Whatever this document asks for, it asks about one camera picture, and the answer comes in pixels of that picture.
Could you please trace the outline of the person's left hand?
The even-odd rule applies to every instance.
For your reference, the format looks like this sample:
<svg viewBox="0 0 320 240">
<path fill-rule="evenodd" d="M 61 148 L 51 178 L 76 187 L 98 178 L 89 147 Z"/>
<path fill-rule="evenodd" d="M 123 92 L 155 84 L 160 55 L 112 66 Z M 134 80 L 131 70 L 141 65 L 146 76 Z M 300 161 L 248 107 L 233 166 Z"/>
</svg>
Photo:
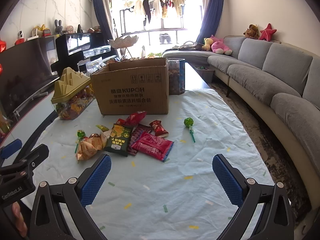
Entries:
<svg viewBox="0 0 320 240">
<path fill-rule="evenodd" d="M 12 213 L 14 215 L 14 219 L 15 219 L 15 226 L 16 226 L 16 229 L 19 231 L 21 237 L 26 237 L 27 236 L 27 226 L 24 222 L 24 218 L 23 218 L 23 215 L 21 213 L 21 208 L 20 208 L 20 205 L 18 204 L 18 202 L 14 202 L 12 204 Z"/>
</svg>

